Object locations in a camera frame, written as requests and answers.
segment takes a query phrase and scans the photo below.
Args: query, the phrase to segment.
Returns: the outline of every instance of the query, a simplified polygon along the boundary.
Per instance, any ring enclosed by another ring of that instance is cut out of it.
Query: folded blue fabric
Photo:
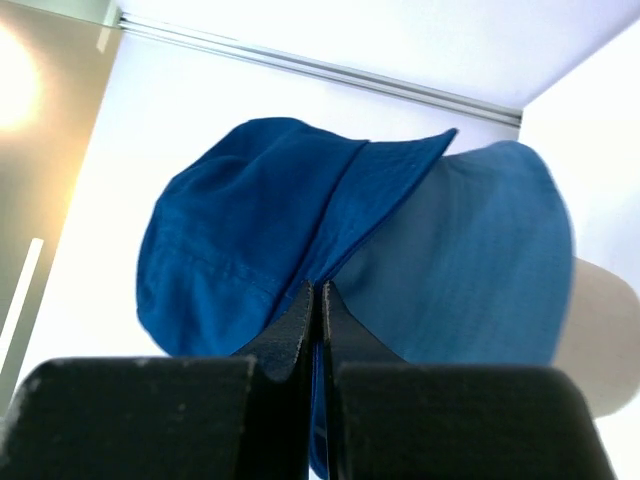
[[[170,355],[230,355],[306,279],[411,362],[546,364],[572,272],[566,210],[516,142],[443,157],[450,130],[350,140],[295,119],[240,125],[158,199],[138,316]],[[327,477],[321,349],[311,465]]]

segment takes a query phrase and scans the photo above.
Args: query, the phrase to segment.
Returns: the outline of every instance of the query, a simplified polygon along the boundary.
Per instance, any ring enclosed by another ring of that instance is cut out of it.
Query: light blue fabric
[[[138,262],[141,323],[171,355],[230,355],[304,280],[333,279],[408,361],[549,363],[571,284],[562,200],[529,148],[442,157],[454,135],[367,142],[281,118],[237,127],[158,199]],[[318,431],[310,461],[326,478]]]

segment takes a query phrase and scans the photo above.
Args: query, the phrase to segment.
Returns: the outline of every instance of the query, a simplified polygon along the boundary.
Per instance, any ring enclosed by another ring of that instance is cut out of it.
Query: metal strip
[[[509,127],[519,128],[522,119],[522,111],[518,109],[502,107],[362,70],[249,45],[231,38],[157,22],[127,13],[122,15],[119,26],[127,32],[143,37],[349,85]]]

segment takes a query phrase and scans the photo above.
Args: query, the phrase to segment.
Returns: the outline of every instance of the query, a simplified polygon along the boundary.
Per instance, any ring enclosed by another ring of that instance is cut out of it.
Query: beige round object
[[[594,417],[629,403],[640,387],[640,301],[614,274],[576,260],[555,367],[582,390]]]

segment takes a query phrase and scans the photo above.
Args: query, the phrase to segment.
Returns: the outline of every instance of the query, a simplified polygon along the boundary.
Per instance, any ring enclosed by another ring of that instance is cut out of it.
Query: white panel
[[[639,60],[640,22],[527,107],[520,141],[549,164],[572,215],[577,255],[640,295]],[[629,368],[637,373],[640,365]],[[597,426],[619,480],[640,478],[640,395]]]
[[[511,107],[640,15],[640,0],[120,0],[123,11]]]
[[[136,320],[135,270],[169,179],[235,125],[294,116],[354,138],[459,127],[451,151],[515,131],[361,90],[125,36],[80,174],[20,380],[61,356],[156,355]]]

